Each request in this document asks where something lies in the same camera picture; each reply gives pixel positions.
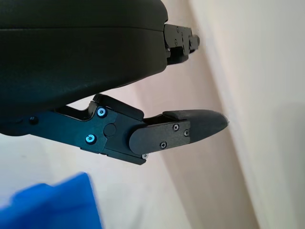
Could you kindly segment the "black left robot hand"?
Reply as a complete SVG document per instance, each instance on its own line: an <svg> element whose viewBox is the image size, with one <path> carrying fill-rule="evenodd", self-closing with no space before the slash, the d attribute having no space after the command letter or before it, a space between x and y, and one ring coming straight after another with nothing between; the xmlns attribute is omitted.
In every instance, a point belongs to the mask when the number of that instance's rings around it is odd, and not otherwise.
<svg viewBox="0 0 305 229"><path fill-rule="evenodd" d="M187 61L200 39L160 0L3 0L0 132L142 165L228 126L211 110L143 111L104 94Z"/></svg>

